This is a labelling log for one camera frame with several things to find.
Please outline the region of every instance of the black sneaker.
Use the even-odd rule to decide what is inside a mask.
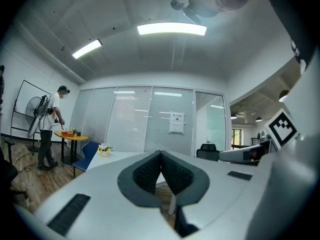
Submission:
[[[49,171],[51,168],[46,165],[43,165],[43,166],[38,166],[37,169],[40,171]]]
[[[50,168],[53,169],[53,168],[55,168],[56,166],[58,166],[58,162],[54,162],[53,165],[50,165]]]

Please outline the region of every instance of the yellow table top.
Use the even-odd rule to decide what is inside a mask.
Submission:
[[[88,136],[82,135],[82,134],[81,134],[81,136],[73,136],[73,137],[63,136],[62,132],[66,132],[66,131],[65,130],[55,130],[54,134],[59,136],[60,138],[72,140],[72,141],[77,141],[77,142],[82,142],[82,141],[86,141],[87,139],[89,139]]]

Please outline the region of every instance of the office chair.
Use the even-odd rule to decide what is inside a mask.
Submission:
[[[18,175],[17,168],[12,165],[12,157],[11,157],[11,146],[15,145],[15,143],[12,142],[11,140],[5,140],[4,142],[8,144],[8,153],[9,153],[9,160],[10,160],[10,162],[5,160],[4,153],[2,152],[2,149],[0,147],[1,171],[2,171],[2,180],[3,180],[4,187],[6,190],[9,190],[9,194],[11,196],[24,195],[24,198],[27,199],[28,194],[26,191],[10,189],[11,182]]]
[[[196,151],[196,157],[217,162],[219,153],[215,144],[202,144],[201,148]]]
[[[99,143],[90,141],[82,147],[82,152],[84,154],[84,159],[74,162],[73,165],[73,178],[76,177],[76,168],[81,171],[86,171],[92,158],[94,158],[97,150],[98,150]]]

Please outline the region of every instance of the white t-shirt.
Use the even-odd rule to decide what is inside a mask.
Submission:
[[[60,103],[59,94],[57,92],[53,93],[49,97],[47,108],[48,109],[59,108],[59,103]],[[55,119],[56,119],[56,112],[55,111],[53,111],[51,114],[47,113],[46,115],[44,115],[40,119],[40,123],[39,123],[40,130],[52,131],[54,125],[56,125]]]

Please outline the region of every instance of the round table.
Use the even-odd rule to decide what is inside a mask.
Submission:
[[[65,132],[65,130],[55,130],[54,134],[57,135],[58,137],[62,138],[61,142],[61,162],[66,164],[66,165],[72,165],[74,162],[76,162],[77,159],[77,143],[78,142],[83,142],[87,141],[89,139],[88,136],[86,135],[81,135],[81,136],[72,136],[72,137],[67,137],[62,135],[62,132]],[[67,155],[65,156],[65,139],[66,140],[71,140],[71,152],[70,156]]]

